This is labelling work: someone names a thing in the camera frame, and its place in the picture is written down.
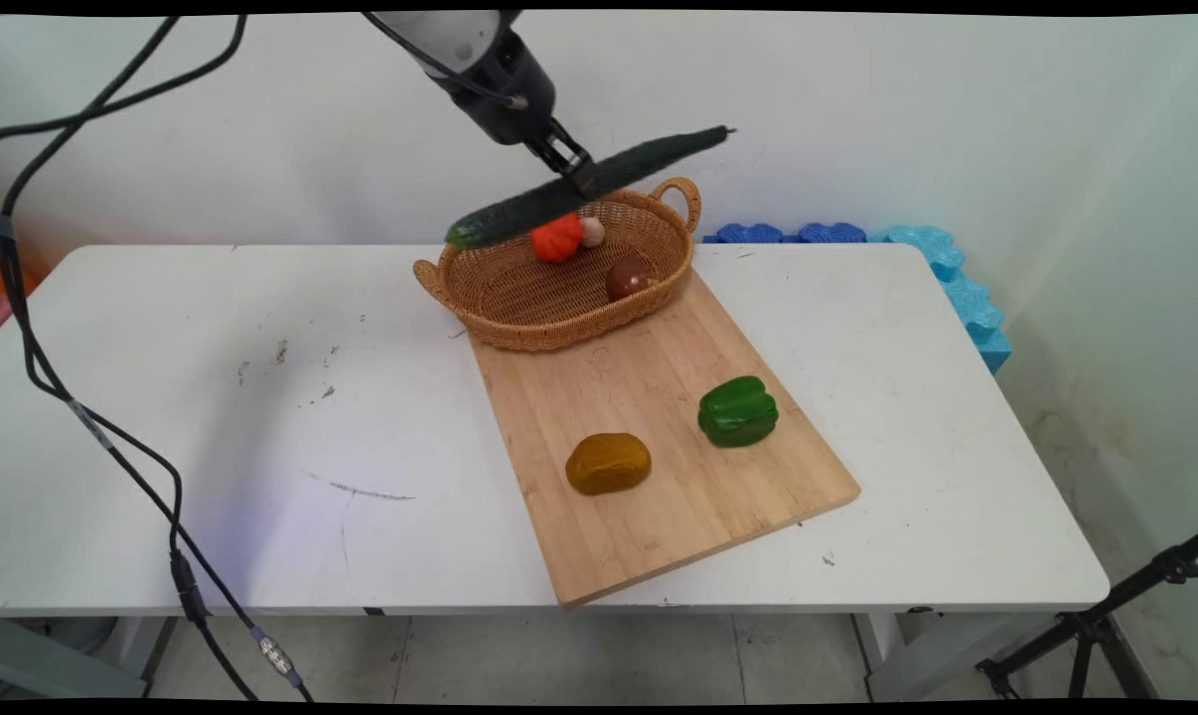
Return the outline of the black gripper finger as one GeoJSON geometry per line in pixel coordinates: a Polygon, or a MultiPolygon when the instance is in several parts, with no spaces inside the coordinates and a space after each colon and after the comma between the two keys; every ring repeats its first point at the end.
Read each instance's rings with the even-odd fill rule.
{"type": "Polygon", "coordinates": [[[571,149],[559,137],[553,134],[532,137],[527,140],[527,149],[555,175],[561,177],[571,175],[571,149]]]}
{"type": "Polygon", "coordinates": [[[571,135],[564,131],[558,119],[549,119],[547,134],[559,137],[571,149],[571,175],[567,177],[555,175],[555,178],[547,186],[553,190],[571,192],[571,195],[575,196],[598,196],[595,162],[589,157],[589,151],[582,149],[577,141],[571,139],[571,135]]]}

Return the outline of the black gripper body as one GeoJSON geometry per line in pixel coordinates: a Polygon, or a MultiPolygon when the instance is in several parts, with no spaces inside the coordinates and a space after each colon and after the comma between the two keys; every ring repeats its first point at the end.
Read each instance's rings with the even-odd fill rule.
{"type": "Polygon", "coordinates": [[[431,80],[495,143],[547,140],[555,85],[513,29],[501,31],[468,69],[431,80]]]}

